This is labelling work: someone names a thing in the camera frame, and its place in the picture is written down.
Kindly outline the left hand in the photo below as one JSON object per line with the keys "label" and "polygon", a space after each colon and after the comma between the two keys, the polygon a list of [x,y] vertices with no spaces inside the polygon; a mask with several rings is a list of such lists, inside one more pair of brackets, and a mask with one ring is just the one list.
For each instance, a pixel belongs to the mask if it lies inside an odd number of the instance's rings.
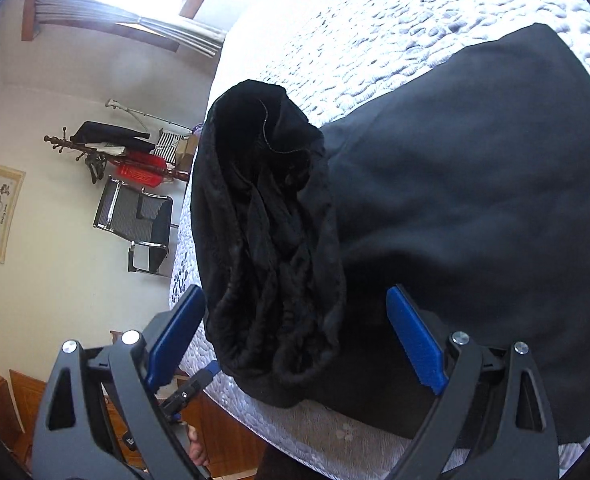
{"label": "left hand", "polygon": [[196,466],[207,467],[209,465],[209,460],[204,445],[199,440],[199,434],[197,433],[196,428],[188,425],[187,434],[189,438],[188,454],[192,462],[195,463]]}

